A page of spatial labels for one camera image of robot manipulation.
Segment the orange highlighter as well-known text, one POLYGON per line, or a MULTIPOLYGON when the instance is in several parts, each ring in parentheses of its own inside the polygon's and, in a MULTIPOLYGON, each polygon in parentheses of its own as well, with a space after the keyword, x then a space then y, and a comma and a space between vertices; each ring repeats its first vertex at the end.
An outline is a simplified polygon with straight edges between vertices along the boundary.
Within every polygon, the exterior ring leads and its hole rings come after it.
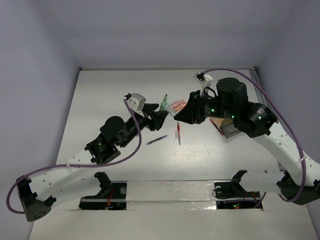
POLYGON ((187 102, 181 102, 178 105, 176 105, 173 109, 176 112, 179 112, 180 110, 182 110, 185 106, 187 105, 187 102))

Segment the green correction tape pen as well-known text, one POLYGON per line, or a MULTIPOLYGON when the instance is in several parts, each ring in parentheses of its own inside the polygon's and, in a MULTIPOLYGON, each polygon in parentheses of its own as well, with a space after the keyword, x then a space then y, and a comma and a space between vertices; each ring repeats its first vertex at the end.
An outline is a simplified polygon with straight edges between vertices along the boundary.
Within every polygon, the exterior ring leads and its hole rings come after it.
POLYGON ((177 113, 173 107, 168 103, 168 95, 166 94, 160 104, 159 111, 166 111, 169 115, 174 117, 177 113))

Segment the pink highlighter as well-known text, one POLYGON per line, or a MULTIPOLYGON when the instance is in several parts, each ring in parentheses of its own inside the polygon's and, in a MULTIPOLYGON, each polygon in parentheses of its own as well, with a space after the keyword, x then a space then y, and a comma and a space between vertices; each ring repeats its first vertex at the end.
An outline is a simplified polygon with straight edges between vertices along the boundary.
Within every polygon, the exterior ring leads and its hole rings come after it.
POLYGON ((172 108, 176 108, 177 106, 179 106, 180 104, 182 104, 184 102, 184 100, 178 100, 178 101, 175 101, 173 102, 170 106, 172 108))

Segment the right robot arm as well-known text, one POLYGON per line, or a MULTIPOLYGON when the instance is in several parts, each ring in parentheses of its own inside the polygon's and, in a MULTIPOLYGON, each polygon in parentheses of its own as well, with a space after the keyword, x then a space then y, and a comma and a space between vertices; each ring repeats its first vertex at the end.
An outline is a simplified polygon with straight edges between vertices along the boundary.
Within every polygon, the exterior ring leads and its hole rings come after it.
POLYGON ((232 120, 234 127, 263 146, 279 164, 279 172, 238 171, 227 189, 235 196, 262 191, 284 197, 296 205, 320 198, 320 165, 298 149, 277 116, 265 105, 250 102, 247 86, 233 77, 220 79, 217 95, 208 95, 209 87, 193 91, 186 106, 174 116, 179 122, 201 124, 206 118, 232 120))

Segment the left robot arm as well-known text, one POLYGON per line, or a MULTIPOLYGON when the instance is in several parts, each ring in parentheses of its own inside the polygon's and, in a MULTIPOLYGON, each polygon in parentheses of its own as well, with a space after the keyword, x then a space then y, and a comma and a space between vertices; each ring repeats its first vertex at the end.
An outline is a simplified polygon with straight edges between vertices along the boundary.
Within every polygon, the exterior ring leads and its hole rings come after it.
POLYGON ((157 103, 144 103, 142 107, 124 103, 131 115, 128 120, 109 117, 99 135, 66 163, 43 167, 17 179, 15 186, 22 214, 28 222, 35 222, 74 199, 106 200, 106 208, 114 209, 116 205, 111 200, 115 195, 120 199, 126 197, 120 193, 125 183, 112 183, 106 172, 96 171, 91 177, 84 174, 133 157, 142 145, 142 130, 160 130, 168 112, 158 111, 157 103))

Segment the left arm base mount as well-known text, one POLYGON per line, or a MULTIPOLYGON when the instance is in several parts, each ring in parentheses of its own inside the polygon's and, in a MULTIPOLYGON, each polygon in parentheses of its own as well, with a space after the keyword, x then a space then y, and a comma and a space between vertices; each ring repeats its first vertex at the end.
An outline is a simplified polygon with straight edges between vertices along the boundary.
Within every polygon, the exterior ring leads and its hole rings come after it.
POLYGON ((99 192, 95 195, 83 196, 81 200, 107 200, 118 199, 125 200, 127 193, 126 182, 111 182, 108 175, 105 172, 96 172, 94 177, 99 181, 99 192))

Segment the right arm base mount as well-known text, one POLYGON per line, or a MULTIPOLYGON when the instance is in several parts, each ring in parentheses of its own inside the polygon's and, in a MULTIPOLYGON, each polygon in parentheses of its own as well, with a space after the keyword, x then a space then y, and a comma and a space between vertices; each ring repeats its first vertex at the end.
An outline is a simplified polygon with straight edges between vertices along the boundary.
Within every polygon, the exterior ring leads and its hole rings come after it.
POLYGON ((239 170, 230 181, 215 182, 212 195, 219 200, 228 200, 233 198, 244 199, 249 192, 244 190, 240 185, 240 181, 247 172, 247 170, 239 170))

